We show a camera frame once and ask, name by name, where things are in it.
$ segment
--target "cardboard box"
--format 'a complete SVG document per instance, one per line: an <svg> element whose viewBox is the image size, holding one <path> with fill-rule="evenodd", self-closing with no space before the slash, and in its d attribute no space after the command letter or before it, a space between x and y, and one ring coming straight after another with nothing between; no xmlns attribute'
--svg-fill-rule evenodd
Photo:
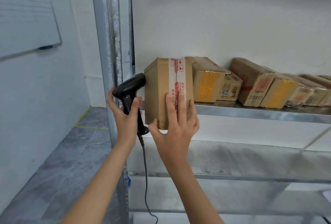
<svg viewBox="0 0 331 224"><path fill-rule="evenodd" d="M275 79L272 81L260 107L281 109L287 103L289 97L299 87L299 82L275 72Z"/></svg>
<svg viewBox="0 0 331 224"><path fill-rule="evenodd" d="M185 59L157 58L145 70L145 123L156 118L159 129L168 129L165 95L170 93L177 110L178 93L184 92L186 107L193 99L192 64Z"/></svg>
<svg viewBox="0 0 331 224"><path fill-rule="evenodd" d="M285 76L314 89L314 93L306 100L304 105L319 106L321 103L321 100L329 92L329 90L326 89L324 86L317 84L313 81L307 80L305 78L302 78L302 77L299 77L299 76L296 76L293 74L285 74Z"/></svg>
<svg viewBox="0 0 331 224"><path fill-rule="evenodd" d="M319 77L325 78L327 80L331 80L331 75L319 75Z"/></svg>
<svg viewBox="0 0 331 224"><path fill-rule="evenodd" d="M225 77L220 86L217 99L236 101L243 85L243 80L230 70L223 69L225 70Z"/></svg>
<svg viewBox="0 0 331 224"><path fill-rule="evenodd" d="M314 93L313 88L310 88L302 83L299 83L299 86L289 97L285 105L288 107L301 107L306 103L308 98L313 95L313 93Z"/></svg>
<svg viewBox="0 0 331 224"><path fill-rule="evenodd" d="M194 101L215 102L225 70L207 57L187 57L192 62Z"/></svg>
<svg viewBox="0 0 331 224"><path fill-rule="evenodd" d="M243 80L238 100L244 106L258 107L275 73L244 58L234 58L230 70Z"/></svg>
<svg viewBox="0 0 331 224"><path fill-rule="evenodd" d="M320 84L327 89L329 89L329 92L325 97L321 100L320 105L321 106L331 106L331 80L316 76L316 75L309 75L309 74L304 74L300 75L301 77L311 80L317 84Z"/></svg>

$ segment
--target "black handheld scanner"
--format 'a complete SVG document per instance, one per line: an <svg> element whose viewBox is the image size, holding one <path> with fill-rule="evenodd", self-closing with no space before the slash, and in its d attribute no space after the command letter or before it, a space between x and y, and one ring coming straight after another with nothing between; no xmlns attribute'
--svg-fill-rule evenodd
<svg viewBox="0 0 331 224"><path fill-rule="evenodd" d="M122 101L124 113L129 114L133 99L136 97L137 91L146 84L146 76L143 73L136 74L130 79L124 81L115 88L113 95ZM138 132L137 135L144 135L149 132L148 128L144 126L141 118L140 109L138 109Z"/></svg>

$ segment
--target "gray floor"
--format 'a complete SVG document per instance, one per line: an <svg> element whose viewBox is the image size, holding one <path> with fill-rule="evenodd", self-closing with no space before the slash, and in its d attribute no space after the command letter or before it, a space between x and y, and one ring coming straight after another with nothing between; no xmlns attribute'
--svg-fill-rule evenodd
<svg viewBox="0 0 331 224"><path fill-rule="evenodd" d="M111 151L107 111L91 108L0 216L1 224L57 224ZM116 194L103 223L118 220Z"/></svg>

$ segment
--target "yellow floor tape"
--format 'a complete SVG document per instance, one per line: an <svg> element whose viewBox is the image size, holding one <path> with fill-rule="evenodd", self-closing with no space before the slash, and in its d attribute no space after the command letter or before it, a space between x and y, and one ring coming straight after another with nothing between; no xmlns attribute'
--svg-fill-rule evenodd
<svg viewBox="0 0 331 224"><path fill-rule="evenodd" d="M75 127L109 130L109 128L105 128L105 127L79 126L79 122L82 120L82 118L84 118L84 116L88 113L88 111L89 111L90 109L91 109L91 107L89 107L89 108L87 109L87 111L83 114L83 116L80 117L80 119L77 121Z"/></svg>

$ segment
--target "black cord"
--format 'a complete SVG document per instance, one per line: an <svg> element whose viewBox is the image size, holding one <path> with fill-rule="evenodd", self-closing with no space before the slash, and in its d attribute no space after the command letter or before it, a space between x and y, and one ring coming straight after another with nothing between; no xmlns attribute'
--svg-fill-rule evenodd
<svg viewBox="0 0 331 224"><path fill-rule="evenodd" d="M327 224L331 224L331 223L329 222L329 220L328 220L326 217L322 216L322 218L323 218L323 220L325 220L325 222L326 222Z"/></svg>
<svg viewBox="0 0 331 224"><path fill-rule="evenodd" d="M147 164L146 164L145 144L144 144L144 141L143 141L143 137L142 137L141 135L138 135L138 138L139 138L140 144L141 144L141 146L142 146L142 148L143 148L143 155L144 155L145 178L146 178L145 204L146 204L146 207L147 207L147 210L148 210L149 214L150 214L151 216L153 216L153 217L156 218L156 222L155 222L155 224L157 224L157 222L159 221L158 217L157 217L156 215L153 215L153 214L151 213L151 210L149 210L149 207L148 207L148 205L147 205L147 199L146 199L146 197L147 197L147 185L148 185L148 184L147 184Z"/></svg>

